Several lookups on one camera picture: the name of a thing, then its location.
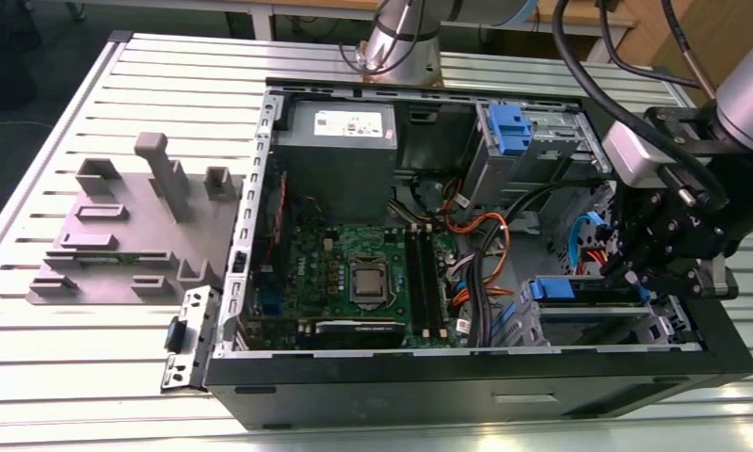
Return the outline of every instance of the blue plastic tab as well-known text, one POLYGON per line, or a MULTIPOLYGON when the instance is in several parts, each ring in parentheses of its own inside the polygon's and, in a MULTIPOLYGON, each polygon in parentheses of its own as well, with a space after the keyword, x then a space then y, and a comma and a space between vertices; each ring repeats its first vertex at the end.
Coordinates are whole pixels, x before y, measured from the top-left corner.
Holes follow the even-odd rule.
POLYGON ((539 278, 548 299, 574 299, 572 283, 566 278, 539 278))
POLYGON ((539 280, 532 280, 530 282, 530 293, 532 295, 532 299, 535 299, 536 301, 544 299, 544 287, 542 286, 539 280))
POLYGON ((488 124, 500 140, 503 155, 520 155, 528 150, 532 141, 532 122, 516 105, 491 105, 488 124))
POLYGON ((642 304, 650 303, 651 291, 642 284, 638 284, 635 288, 636 288, 636 292, 639 293, 639 298, 642 299, 642 304))

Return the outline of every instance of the blue drive bay latch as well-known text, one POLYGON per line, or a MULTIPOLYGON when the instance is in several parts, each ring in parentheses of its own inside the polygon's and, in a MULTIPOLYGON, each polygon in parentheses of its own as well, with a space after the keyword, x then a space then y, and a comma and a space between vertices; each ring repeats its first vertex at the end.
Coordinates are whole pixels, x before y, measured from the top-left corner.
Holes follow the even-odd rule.
POLYGON ((503 155, 522 155, 532 141, 532 122, 518 105, 491 105, 488 107, 488 125, 500 140, 503 155))

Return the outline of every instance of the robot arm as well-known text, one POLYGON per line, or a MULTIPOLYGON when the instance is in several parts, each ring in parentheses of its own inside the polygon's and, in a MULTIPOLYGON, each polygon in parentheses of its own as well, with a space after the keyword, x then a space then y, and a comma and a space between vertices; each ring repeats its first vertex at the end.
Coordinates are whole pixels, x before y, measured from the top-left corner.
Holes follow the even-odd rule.
POLYGON ((727 204, 703 205, 704 187, 692 174, 616 123, 604 140, 620 181, 616 253, 603 274, 680 297, 732 299, 738 285, 724 259, 753 232, 753 49, 716 102, 703 108, 654 107, 646 119, 708 168, 727 204))
POLYGON ((538 0, 384 0, 372 36, 358 50, 354 69, 368 81, 434 85, 442 79, 442 22, 508 24, 522 22, 538 0))

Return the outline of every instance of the metal bracket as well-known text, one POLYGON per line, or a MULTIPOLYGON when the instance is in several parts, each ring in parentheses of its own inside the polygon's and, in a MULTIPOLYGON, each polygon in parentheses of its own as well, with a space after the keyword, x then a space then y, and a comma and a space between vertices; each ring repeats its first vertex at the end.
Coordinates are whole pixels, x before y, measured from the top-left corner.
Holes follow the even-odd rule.
POLYGON ((712 286, 715 293, 720 296, 728 293, 728 284, 726 282, 726 256, 720 253, 712 260, 700 261, 700 265, 712 276, 712 286))
POLYGON ((162 393, 206 393, 204 374, 212 352, 212 333, 222 305, 220 292, 204 285, 184 293, 182 312, 167 332, 162 393))

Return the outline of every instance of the green motherboard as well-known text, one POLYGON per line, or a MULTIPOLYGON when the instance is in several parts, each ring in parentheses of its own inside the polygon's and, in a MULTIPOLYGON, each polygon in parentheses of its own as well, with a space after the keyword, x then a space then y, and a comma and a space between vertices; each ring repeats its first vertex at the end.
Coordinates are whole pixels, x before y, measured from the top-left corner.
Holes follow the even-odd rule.
POLYGON ((398 322, 407 325, 402 347, 458 347, 455 320, 447 316, 443 293, 446 257, 454 251, 448 234, 434 234, 432 249, 439 272, 442 331, 414 331, 411 269, 403 229, 344 225, 296 228, 288 260, 288 283, 279 296, 258 292, 259 304, 279 303, 278 313, 260 317, 264 348, 302 348, 302 334, 323 320, 398 322), (355 281, 358 270, 360 281, 355 281), (366 279, 378 274, 379 282, 366 279), (380 293, 383 298, 360 297, 380 293))

